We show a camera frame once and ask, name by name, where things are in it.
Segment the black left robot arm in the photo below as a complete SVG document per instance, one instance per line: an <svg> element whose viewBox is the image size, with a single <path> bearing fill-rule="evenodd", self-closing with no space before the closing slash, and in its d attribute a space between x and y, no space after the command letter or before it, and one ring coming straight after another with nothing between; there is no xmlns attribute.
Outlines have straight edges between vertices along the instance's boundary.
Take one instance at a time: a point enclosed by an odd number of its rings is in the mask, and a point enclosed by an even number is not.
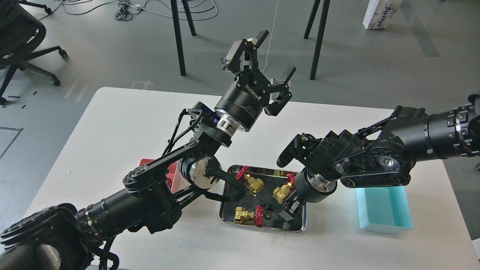
<svg viewBox="0 0 480 270"><path fill-rule="evenodd" d="M99 257L99 269L119 258L110 251L123 231L146 227L151 234L171 229L182 209L199 196L214 201L239 201L245 186L221 169L215 154L229 147L236 131L248 132L264 111L276 116L291 99L288 67L276 81L258 67L257 49L269 35L235 41L222 59L222 68L235 79L210 110L203 103L185 109L192 120L190 141L173 149L185 133L172 134L162 156L132 170L123 178L125 188L79 211L68 203L45 208L5 229L1 243L2 270L84 270Z"/></svg>

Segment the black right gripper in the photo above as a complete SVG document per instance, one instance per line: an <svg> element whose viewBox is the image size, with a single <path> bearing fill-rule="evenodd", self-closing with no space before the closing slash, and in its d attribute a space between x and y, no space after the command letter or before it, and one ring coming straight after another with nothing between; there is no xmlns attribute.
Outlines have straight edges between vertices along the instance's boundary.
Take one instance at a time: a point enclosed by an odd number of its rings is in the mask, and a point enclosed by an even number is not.
<svg viewBox="0 0 480 270"><path fill-rule="evenodd" d="M318 173L303 169L295 176L295 191L286 198L278 215L286 222L294 219L304 203L319 203L336 191L336 180L326 180Z"/></svg>

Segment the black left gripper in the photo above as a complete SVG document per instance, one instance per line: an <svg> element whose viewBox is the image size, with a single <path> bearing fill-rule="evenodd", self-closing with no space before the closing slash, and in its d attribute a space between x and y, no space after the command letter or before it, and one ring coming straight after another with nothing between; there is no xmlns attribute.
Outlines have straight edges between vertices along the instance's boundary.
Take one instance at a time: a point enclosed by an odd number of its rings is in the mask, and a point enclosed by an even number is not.
<svg viewBox="0 0 480 270"><path fill-rule="evenodd" d="M290 79L296 71L289 66L279 77L270 80L258 68L257 48L269 35L268 30L261 31L255 38L237 40L226 57L221 58L222 70L231 72L235 81L215 106L218 114L227 114L240 125L240 130L248 132L264 111L267 115L277 116L292 98ZM244 54L247 68L241 68L241 56Z"/></svg>

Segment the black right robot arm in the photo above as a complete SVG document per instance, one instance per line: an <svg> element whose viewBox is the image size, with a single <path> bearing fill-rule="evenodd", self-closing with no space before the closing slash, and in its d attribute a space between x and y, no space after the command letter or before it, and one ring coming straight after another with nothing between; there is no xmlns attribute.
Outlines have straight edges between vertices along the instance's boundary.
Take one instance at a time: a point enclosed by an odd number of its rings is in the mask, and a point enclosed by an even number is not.
<svg viewBox="0 0 480 270"><path fill-rule="evenodd" d="M304 169L279 215L289 221L305 203L318 203L341 182L348 188L406 186L417 162L479 155L479 94L469 103L439 114L397 106L388 118L367 128L323 138L298 134L277 160L285 167L293 159Z"/></svg>

